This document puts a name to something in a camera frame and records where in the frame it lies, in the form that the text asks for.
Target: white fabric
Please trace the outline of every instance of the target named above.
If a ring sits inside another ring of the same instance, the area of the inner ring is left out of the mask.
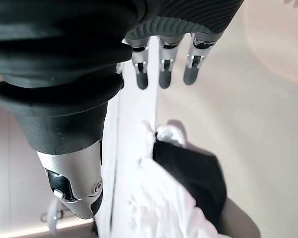
[[[224,238],[206,220],[194,198],[151,156],[154,132],[147,127],[144,156],[139,161],[128,202],[135,238]]]

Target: ribbed rubber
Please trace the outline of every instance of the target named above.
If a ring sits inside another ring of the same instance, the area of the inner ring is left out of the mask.
[[[174,36],[188,32],[223,32],[243,0],[163,0],[157,17],[141,24],[126,37]]]

